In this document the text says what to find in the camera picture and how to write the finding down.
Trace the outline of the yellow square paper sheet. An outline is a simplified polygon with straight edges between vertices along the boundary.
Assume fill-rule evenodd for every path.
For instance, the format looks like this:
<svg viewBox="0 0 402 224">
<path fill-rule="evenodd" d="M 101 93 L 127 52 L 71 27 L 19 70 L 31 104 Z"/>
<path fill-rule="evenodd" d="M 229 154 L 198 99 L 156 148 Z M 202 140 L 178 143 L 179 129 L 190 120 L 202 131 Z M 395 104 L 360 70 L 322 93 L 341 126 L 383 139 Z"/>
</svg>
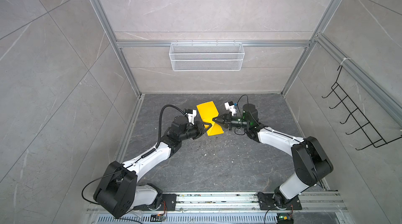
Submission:
<svg viewBox="0 0 402 224">
<path fill-rule="evenodd" d="M 197 109 L 203 122 L 212 124 L 212 127 L 207 132 L 208 136 L 216 136 L 224 133 L 222 127 L 213 122 L 213 118 L 219 116 L 219 112 L 213 101 L 199 104 L 197 105 Z"/>
</svg>

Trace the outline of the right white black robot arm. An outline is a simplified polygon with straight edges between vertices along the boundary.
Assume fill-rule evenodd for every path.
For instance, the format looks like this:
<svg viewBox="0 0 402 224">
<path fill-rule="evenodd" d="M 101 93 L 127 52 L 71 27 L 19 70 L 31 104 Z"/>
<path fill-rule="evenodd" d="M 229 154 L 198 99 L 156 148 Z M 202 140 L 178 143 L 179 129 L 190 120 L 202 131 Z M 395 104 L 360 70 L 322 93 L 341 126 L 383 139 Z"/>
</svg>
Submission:
<svg viewBox="0 0 402 224">
<path fill-rule="evenodd" d="M 290 136 L 262 124 L 253 104 L 245 104 L 240 117 L 228 113 L 214 117 L 212 121 L 225 129 L 243 129 L 251 140 L 270 145 L 292 157 L 295 172 L 274 191 L 273 202 L 278 209 L 289 207 L 300 193 L 316 185 L 334 170 L 316 138 Z"/>
</svg>

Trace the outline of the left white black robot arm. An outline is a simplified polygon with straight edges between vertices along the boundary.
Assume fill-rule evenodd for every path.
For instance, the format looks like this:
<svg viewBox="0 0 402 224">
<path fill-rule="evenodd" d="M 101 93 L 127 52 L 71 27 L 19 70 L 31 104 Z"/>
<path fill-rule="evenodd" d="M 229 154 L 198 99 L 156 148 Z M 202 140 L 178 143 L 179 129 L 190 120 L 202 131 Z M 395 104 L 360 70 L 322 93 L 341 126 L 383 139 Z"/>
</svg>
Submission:
<svg viewBox="0 0 402 224">
<path fill-rule="evenodd" d="M 147 152 L 129 161 L 114 161 L 108 165 L 94 192 L 94 201 L 115 218 L 139 207 L 159 209 L 162 190 L 151 183 L 139 186 L 137 183 L 155 166 L 173 156 L 182 146 L 182 141 L 197 139 L 211 127 L 211 123 L 199 120 L 191 123 L 185 116 L 175 117 L 160 142 Z"/>
</svg>

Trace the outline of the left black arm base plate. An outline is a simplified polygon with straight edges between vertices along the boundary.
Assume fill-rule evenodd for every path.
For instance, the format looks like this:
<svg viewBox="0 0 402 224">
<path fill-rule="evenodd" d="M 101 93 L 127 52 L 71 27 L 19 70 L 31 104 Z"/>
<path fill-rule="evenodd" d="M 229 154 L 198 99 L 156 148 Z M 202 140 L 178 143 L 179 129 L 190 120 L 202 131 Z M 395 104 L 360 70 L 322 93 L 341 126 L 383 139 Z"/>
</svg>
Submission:
<svg viewBox="0 0 402 224">
<path fill-rule="evenodd" d="M 177 204 L 177 194 L 163 193 L 161 197 L 157 198 L 155 205 L 140 205 L 134 208 L 134 210 L 143 211 L 175 211 Z"/>
</svg>

